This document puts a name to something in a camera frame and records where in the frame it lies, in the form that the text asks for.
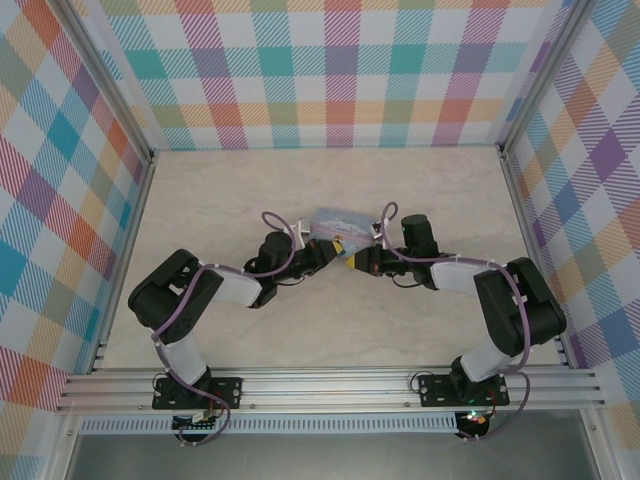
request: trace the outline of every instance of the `yellow object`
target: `yellow object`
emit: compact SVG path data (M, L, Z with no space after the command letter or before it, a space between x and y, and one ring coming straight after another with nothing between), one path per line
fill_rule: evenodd
M342 248L342 245L340 245L339 242L332 242L332 243L333 243L333 248L336 249L336 253L340 255L344 251L344 248Z

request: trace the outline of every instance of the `wire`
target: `wire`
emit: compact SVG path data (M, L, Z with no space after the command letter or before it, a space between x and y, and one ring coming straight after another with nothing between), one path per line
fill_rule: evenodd
M416 379L416 377L418 375L420 375L421 373L428 373L429 375L433 375L433 372L430 372L429 370L421 370L419 372L416 372L413 374L413 377L411 377L411 380L409 380L409 388L411 389L411 391L413 393L415 393L416 395L420 395L420 392L418 390L416 390L415 388L413 388L413 381Z
M300 285L302 282L304 282L306 278L307 276L303 275L302 278L295 283L276 283L276 285L279 285L281 287L295 287L296 285Z
M264 223L266 223L271 228L273 228L275 230L279 230L279 231L282 231L283 229L277 228L276 226L274 226L271 222L269 222L269 220L267 220L268 217L275 218L276 220L278 220L278 222L282 223L284 225L285 229L287 230L287 233L289 234L289 236L292 239L295 238L295 234L293 232L293 229L285 221L284 218L282 218L280 215L275 214L273 212L262 212L262 220L264 221ZM160 361L162 362L162 364L165 366L166 374L171 376L183 388L186 388L187 390L190 390L190 391L192 391L193 393L195 393L197 395L200 395L202 397L206 397L206 398L218 403L222 407L222 409L227 412L227 416L225 417L222 426L220 428L218 428L218 430L216 430L215 432L211 432L209 435L207 435L204 439L200 440L199 442L187 442L184 439L184 437L182 436L182 432L184 431L186 426L180 428L180 430L178 430L178 438L182 442L182 445L190 445L192 447L197 447L197 446L209 443L210 441L216 439L229 426L229 423L231 422L231 409L229 408L229 405L222 398L217 397L215 395L212 395L209 392L205 392L203 390L200 390L199 388L194 387L193 385L188 384L187 382L185 382L180 377L180 375L178 375L171 368L171 364L169 363L169 360L167 359L166 355L162 351L162 348L161 348L162 342L160 340L160 335L162 335L178 319L178 317L182 313L182 310L184 310L185 305L189 301L189 298L191 297L191 294L193 293L193 290L194 290L196 284L198 283L198 280L200 279L200 277L202 276L202 274L205 271L214 270L214 269L222 269L222 270L227 270L227 271L231 271L231 272L234 272L234 273L238 273L240 275L245 275L245 276L251 277L251 278L271 277L273 275L277 275L278 273L284 271L289 266L289 264L293 261L293 257L295 256L295 254L296 254L296 250L295 250L295 248L292 248L291 249L291 254L289 255L289 258L287 259L287 261L281 267L276 268L275 270L273 270L271 272L266 272L266 273L248 273L244 269L243 270L237 270L235 268L227 267L226 265L219 265L217 263L216 264L203 265L195 273L195 275L191 279L191 282L189 282L189 286L184 291L184 293L182 295L182 299L180 300L180 303L178 304L178 307L169 316L167 321L164 322L151 335L151 340L153 341L153 343L154 343L154 345L156 347L156 353L158 354L158 357L160 357Z
M398 276L397 274L391 275L391 281L393 282L393 284L396 287L399 287L399 288L415 288L415 287L420 287L422 285L421 283L412 283L411 285L402 285L401 283L396 282L396 277L397 276Z
M158 391L158 389L156 388L156 380L157 380L157 378L158 378L160 375L163 375L165 378L168 378L168 377L167 377L167 374L166 374L166 373L164 373L164 372L156 373L156 374L153 376L153 378L151 379L151 387L153 388L153 391L154 391L154 392L157 392L157 391Z
M533 480L533 477L529 476L529 472L523 473L519 468L513 465L513 463L511 463L509 460L504 458L504 456L498 454L492 448L489 448L489 445L487 445L485 442L479 442L477 445L478 445L478 448L481 448L482 450L484 450L486 453L491 455L494 459L496 459L499 463L501 463L507 469L515 473L518 476L518 478L522 478L523 480Z
M485 440L494 438L495 436L504 432L506 429L510 428L518 419L518 417L522 413L522 410L524 410L524 407L527 405L527 402L529 401L529 394L531 393L531 380L529 380L529 376L526 373L524 372L517 372L517 373L518 375L522 375L522 377L524 378L524 383L525 383L524 397L522 398L522 401L520 402L520 405L518 406L518 409L514 412L513 416L509 420L507 420L505 423L500 425L498 428L496 428L494 431L489 432L485 436L483 436L482 437L483 442ZM472 437L471 435L463 431L460 431L459 433L462 436L467 437L473 441L476 441L476 442L480 441L480 437Z
M222 394L220 393L219 390L216 390L215 392L213 392L214 395L216 395L217 397L222 398ZM209 400L209 411L211 412L212 416L215 416L215 418L220 418L222 416L222 414L224 413L224 408L220 409L220 413L218 413L217 415L215 415L216 413L216 407L215 407L215 403L213 400Z
M489 389L489 396L491 397L491 401L493 402L493 408L491 409L491 417L489 418L493 418L496 416L496 407L498 406L498 400L496 399L496 394L493 393L492 389Z
M247 272L250 272L255 266L254 264L256 260L258 260L258 257L250 258L249 260L247 260L247 262L244 264L244 267L242 268L244 268Z

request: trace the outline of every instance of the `metal frame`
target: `metal frame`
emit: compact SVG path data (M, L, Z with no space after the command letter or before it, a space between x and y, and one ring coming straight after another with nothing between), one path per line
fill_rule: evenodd
M56 421L57 441L51 442L53 448L45 458L47 462L41 471L43 480L59 480L67 476L73 450L78 440L82 418L76 415L58 417Z
M68 0L50 0L47 3L64 28L65 33L71 38L71 42L78 50L82 62L86 65L87 70L91 73L94 82L98 86L98 90L102 92L122 125L136 153L141 158L144 158L147 163L150 163L153 157L153 148L147 142L129 105L113 79L109 67L93 44L91 36L85 29L75 9L69 4Z
M513 147L529 126L544 94L547 92L549 85L555 80L564 59L569 54L574 41L597 3L598 0L574 1L571 11L560 29L560 33L549 49L547 58L536 77L534 85L524 99L516 118L511 124L511 128L505 136L502 149L506 156L513 150Z
M549 278L543 268L542 254L535 241L535 235L531 228L531 224L526 218L524 199L522 198L520 189L516 186L515 175L513 174L511 165L503 148L498 146L497 153L529 257L536 264L538 270L540 270L540 272L545 276L547 282L549 282ZM575 369L573 371L584 371L579 369L578 362L571 347L571 342L569 341L569 337L566 332L560 336L559 341L562 344L563 354L565 355L567 365L572 369ZM607 480L622 480L624 477L615 460L614 449L607 437L605 427L606 421L603 417L603 412L590 408L581 408L580 415L586 432L586 440L593 452L596 468L600 476Z
M91 373L92 368L96 360L101 360L104 357L104 348L106 348L109 334L111 333L111 327L115 320L116 309L118 308L118 302L120 301L120 295L122 294L122 288L124 287L124 279L129 269L129 262L133 255L133 247L140 230L140 223L142 222L142 214L149 198L149 192L151 191L151 182L156 171L156 164L159 155L152 158L153 162L144 166L142 173L142 181L140 183L140 192L138 194L138 200L131 216L131 224L125 238L122 253L118 257L117 264L115 266L115 275L113 280L113 286L109 292L109 297L102 314L102 319L99 325L98 335L91 344L91 356L89 356L85 362L83 370L86 373Z
M71 0L54 0L58 2L69 2ZM122 49L122 45L118 41L115 32L111 28L109 19L107 18L100 0L84 0L84 5L89 12L89 16L93 21L94 27L97 29L102 41L106 45L115 62L120 75L127 86L129 93L133 97L135 104L140 109L140 113L144 117L147 123L147 129L149 137L152 141L155 141L155 146L160 150L168 150L169 143L163 133L162 127L158 123L158 119L153 113L153 109L149 104L149 100L142 91L142 87L137 80L135 72L131 67L131 64L127 60L127 56Z
M549 32L553 27L556 16L560 12L561 8L563 8L562 4L563 0L548 0L546 2L542 16L536 24L536 31L529 40L527 48L520 60L521 68L518 68L514 73L513 79L505 91L500 114L492 122L489 134L486 137L486 144L490 145L500 138L500 132L502 131L505 122L507 122L511 108L518 98L518 95L522 90L522 86L529 75L529 66L535 63L535 60L540 53L540 49L546 40L547 32Z
M244 379L242 401L232 415L296 413L459 412L473 407L420 406L418 395L408 381L425 367L389 368L305 368L305 369L218 369L213 376ZM449 367L428 367L446 374ZM531 410L597 409L604 398L590 370L566 366L532 366L524 370L531 379ZM152 380L158 369L97 369L91 375L69 378L58 404L59 414L158 414L151 409ZM525 392L520 375L506 377L511 404L503 411L518 408ZM173 414L193 414L180 410Z

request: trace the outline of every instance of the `black mounting plate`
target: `black mounting plate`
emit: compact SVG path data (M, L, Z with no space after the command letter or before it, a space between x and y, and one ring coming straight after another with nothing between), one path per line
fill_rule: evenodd
M210 407L211 402L208 398L190 392L173 378L159 378L155 382L154 390L151 402L151 408L154 410L205 410ZM207 381L207 392L220 397L231 410L238 409L242 398L242 378L211 378Z
M484 381L489 382L487 391L489 389L493 391L496 406L509 405L509 392L504 377L496 375ZM458 400L449 375L420 375L418 377L420 405L423 407L492 407L494 400L487 391L483 392L481 396L473 398L470 402L464 403Z

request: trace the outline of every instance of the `white vent grille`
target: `white vent grille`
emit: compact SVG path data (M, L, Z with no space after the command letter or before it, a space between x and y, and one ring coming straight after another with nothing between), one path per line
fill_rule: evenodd
M252 414L231 417L227 434L349 434L349 433L452 433L456 432L453 413L289 415ZM96 415L83 419L81 435L143 435L176 433L171 417Z

